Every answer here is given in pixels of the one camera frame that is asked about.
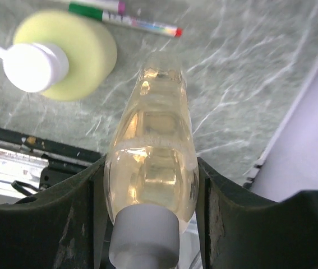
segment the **plastic bottle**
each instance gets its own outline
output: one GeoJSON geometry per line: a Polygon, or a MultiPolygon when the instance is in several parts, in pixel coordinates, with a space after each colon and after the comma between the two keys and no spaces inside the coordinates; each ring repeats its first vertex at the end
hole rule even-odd
{"type": "Polygon", "coordinates": [[[101,23],[59,10],[40,11],[28,17],[17,28],[13,43],[39,44],[49,56],[57,57],[51,54],[53,50],[45,50],[54,45],[65,53],[68,71],[64,77],[48,79],[51,82],[48,87],[33,86],[27,90],[26,84],[22,89],[62,101],[80,99],[96,90],[110,74],[117,59],[116,43],[101,23]]]}
{"type": "Polygon", "coordinates": [[[199,188],[185,88],[177,58],[154,53],[110,144],[104,189],[114,223],[109,257],[117,268],[176,265],[176,240],[192,217],[199,188]]]}

